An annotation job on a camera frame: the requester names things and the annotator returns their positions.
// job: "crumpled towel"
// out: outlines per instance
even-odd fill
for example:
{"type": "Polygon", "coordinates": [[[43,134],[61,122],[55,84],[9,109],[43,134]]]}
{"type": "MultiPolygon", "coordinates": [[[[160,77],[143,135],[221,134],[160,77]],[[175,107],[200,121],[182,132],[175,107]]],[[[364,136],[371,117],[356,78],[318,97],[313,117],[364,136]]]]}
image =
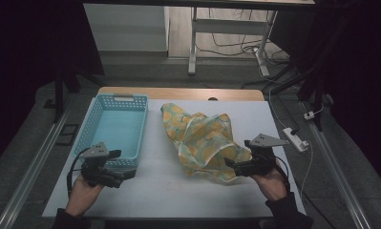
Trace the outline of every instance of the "crumpled towel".
{"type": "Polygon", "coordinates": [[[173,103],[163,104],[160,110],[166,132],[179,151],[186,174],[208,174],[229,182],[236,178],[235,172],[223,159],[227,157],[235,162],[251,159],[250,152],[234,142],[227,114],[190,115],[173,103]]]}

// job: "basket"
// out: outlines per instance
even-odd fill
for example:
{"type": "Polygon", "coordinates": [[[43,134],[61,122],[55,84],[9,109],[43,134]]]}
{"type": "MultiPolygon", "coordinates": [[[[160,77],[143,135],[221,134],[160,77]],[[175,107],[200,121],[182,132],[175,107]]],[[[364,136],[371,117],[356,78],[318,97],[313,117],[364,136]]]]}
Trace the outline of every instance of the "basket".
{"type": "Polygon", "coordinates": [[[146,94],[98,94],[77,135],[72,148],[74,156],[104,142],[108,151],[121,151],[120,157],[106,162],[107,168],[137,168],[147,112],[146,94]]]}

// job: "metal frame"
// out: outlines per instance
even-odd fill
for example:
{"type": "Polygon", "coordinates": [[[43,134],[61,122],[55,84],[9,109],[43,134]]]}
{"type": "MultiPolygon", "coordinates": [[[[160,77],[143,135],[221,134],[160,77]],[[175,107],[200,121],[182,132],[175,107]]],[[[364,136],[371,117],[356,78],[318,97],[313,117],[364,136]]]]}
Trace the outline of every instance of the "metal frame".
{"type": "Polygon", "coordinates": [[[67,100],[67,103],[65,104],[65,112],[59,118],[58,122],[54,123],[51,127],[47,137],[35,154],[35,157],[27,169],[27,172],[18,183],[18,186],[12,194],[8,205],[0,216],[0,229],[12,228],[14,225],[18,214],[20,213],[21,208],[23,207],[24,202],[32,189],[32,186],[35,184],[35,181],[41,172],[41,169],[44,166],[44,163],[47,160],[47,157],[50,154],[59,133],[61,132],[62,126],[65,123],[71,108],[74,106],[74,99],[76,95],[74,94],[69,97],[71,98],[71,101],[69,101],[69,99],[67,100]]]}
{"type": "Polygon", "coordinates": [[[188,74],[196,74],[196,33],[224,33],[224,34],[250,34],[261,35],[262,43],[259,49],[255,48],[254,52],[258,60],[262,76],[270,76],[263,53],[265,51],[265,44],[268,36],[270,35],[273,26],[274,18],[277,11],[270,11],[267,22],[256,21],[238,21],[238,20],[222,20],[222,19],[198,19],[197,8],[193,8],[192,17],[192,30],[191,30],[191,45],[189,53],[189,67],[188,74]]]}

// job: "white device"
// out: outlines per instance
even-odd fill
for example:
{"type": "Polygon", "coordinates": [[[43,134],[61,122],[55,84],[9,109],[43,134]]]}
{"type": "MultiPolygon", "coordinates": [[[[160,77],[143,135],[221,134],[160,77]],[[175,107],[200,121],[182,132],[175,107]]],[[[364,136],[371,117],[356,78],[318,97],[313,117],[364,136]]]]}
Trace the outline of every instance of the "white device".
{"type": "Polygon", "coordinates": [[[283,133],[286,135],[288,140],[294,145],[294,147],[298,150],[298,152],[302,153],[306,150],[308,150],[308,142],[307,141],[302,141],[300,137],[297,135],[292,135],[291,134],[291,128],[285,128],[283,129],[283,133]]]}

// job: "aluminum rail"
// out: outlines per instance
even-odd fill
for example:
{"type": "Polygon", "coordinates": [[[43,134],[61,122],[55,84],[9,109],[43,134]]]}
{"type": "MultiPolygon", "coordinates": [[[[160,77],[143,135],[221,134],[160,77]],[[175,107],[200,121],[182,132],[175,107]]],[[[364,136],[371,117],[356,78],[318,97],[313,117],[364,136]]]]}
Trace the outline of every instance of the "aluminum rail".
{"type": "MultiPolygon", "coordinates": [[[[301,105],[303,106],[304,110],[308,112],[304,104],[301,103],[301,105]]],[[[334,156],[334,153],[331,150],[327,138],[324,136],[324,133],[320,132],[315,124],[311,121],[309,122],[309,128],[319,144],[324,160],[328,165],[329,171],[332,174],[340,194],[346,201],[351,217],[357,228],[371,229],[366,214],[363,211],[359,201],[357,200],[353,190],[350,188],[348,180],[346,179],[336,157],[334,156]]]]}
{"type": "Polygon", "coordinates": [[[23,178],[18,183],[17,188],[12,194],[8,205],[0,217],[0,229],[9,229],[14,225],[14,222],[17,219],[23,204],[25,203],[27,196],[32,190],[32,186],[35,184],[35,181],[41,172],[41,169],[44,166],[44,163],[47,160],[47,157],[50,154],[50,151],[53,148],[59,133],[61,132],[62,126],[65,123],[72,106],[74,105],[75,97],[75,94],[69,95],[67,97],[65,112],[59,118],[58,122],[54,123],[51,127],[43,144],[35,154],[35,157],[27,169],[27,172],[23,175],[23,178]]]}

